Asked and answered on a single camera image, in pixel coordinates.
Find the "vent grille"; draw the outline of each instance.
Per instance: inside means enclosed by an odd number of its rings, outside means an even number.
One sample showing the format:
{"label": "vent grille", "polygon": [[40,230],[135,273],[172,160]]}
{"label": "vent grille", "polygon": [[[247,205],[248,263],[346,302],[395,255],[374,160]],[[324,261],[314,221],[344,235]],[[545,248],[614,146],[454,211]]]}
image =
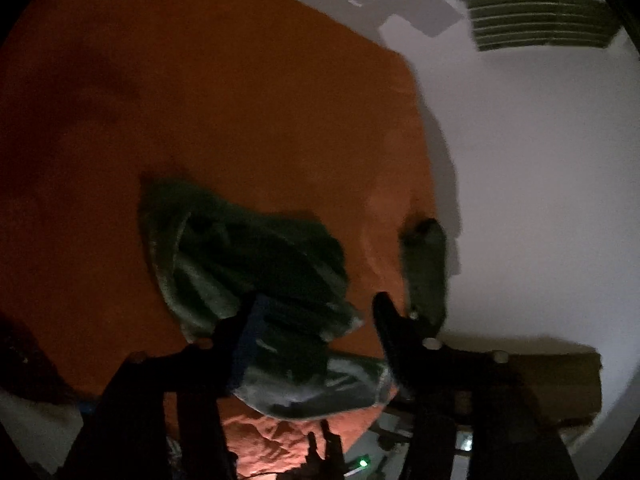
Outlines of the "vent grille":
{"label": "vent grille", "polygon": [[620,20],[599,0],[462,0],[478,49],[531,45],[605,48]]}

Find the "green towel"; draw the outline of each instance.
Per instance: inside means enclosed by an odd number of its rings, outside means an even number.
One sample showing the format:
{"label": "green towel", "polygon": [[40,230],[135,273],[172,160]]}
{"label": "green towel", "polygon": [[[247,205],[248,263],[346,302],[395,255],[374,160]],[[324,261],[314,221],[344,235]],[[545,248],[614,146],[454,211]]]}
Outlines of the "green towel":
{"label": "green towel", "polygon": [[144,191],[139,222],[148,263],[188,340],[209,336],[248,292],[271,298],[267,330],[236,396],[289,420],[388,401],[383,360],[328,349],[363,322],[345,299],[340,243],[321,223],[258,214],[183,180]]}
{"label": "green towel", "polygon": [[447,316],[446,236],[434,219],[400,237],[408,315],[422,338],[436,337]]}

